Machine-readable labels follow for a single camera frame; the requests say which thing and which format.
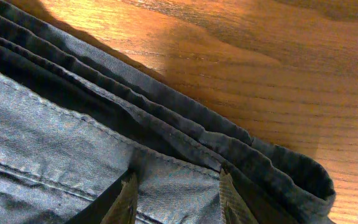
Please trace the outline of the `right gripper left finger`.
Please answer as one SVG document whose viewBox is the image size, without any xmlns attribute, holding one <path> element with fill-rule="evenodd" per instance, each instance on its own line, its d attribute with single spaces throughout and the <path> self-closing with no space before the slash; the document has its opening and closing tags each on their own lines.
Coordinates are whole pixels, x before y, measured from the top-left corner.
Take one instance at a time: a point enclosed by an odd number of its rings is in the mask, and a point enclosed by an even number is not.
<svg viewBox="0 0 358 224">
<path fill-rule="evenodd" d="M 138 201 L 138 178 L 123 173 L 97 199 L 66 224 L 134 224 Z"/>
</svg>

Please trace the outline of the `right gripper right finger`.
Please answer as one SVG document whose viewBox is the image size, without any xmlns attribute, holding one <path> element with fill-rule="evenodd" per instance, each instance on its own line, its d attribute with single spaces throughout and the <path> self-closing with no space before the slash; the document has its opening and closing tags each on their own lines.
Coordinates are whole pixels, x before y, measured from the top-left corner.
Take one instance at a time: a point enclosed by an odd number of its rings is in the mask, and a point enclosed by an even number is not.
<svg viewBox="0 0 358 224">
<path fill-rule="evenodd" d="M 224 224 L 258 224 L 224 169 L 219 174 L 219 201 Z"/>
</svg>

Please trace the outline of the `blue denim shorts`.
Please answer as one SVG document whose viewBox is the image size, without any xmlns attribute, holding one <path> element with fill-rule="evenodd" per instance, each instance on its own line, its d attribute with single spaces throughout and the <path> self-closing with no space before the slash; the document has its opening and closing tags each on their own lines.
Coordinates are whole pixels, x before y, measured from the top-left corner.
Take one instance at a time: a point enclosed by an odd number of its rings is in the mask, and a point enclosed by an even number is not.
<svg viewBox="0 0 358 224">
<path fill-rule="evenodd" d="M 127 170 L 135 223 L 223 223 L 221 169 L 258 223 L 329 223 L 319 163 L 0 1 L 0 223 L 65 223 Z"/>
</svg>

